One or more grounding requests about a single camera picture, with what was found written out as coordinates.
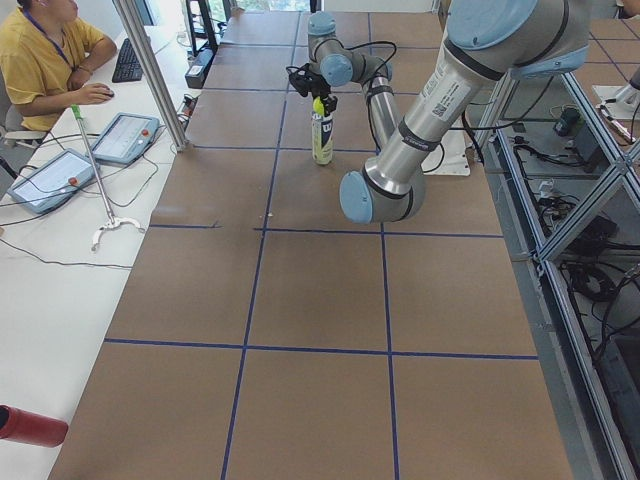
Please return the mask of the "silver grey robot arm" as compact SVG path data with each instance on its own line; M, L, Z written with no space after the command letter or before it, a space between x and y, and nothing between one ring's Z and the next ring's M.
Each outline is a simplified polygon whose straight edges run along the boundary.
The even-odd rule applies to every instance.
M566 73L586 60L589 1L453 1L436 68L405 115L399 115L382 59L347 50L328 12L308 21L309 66L332 87L361 85L372 110L377 156L340 184L346 218L401 221L422 206L422 163L478 91L499 81Z

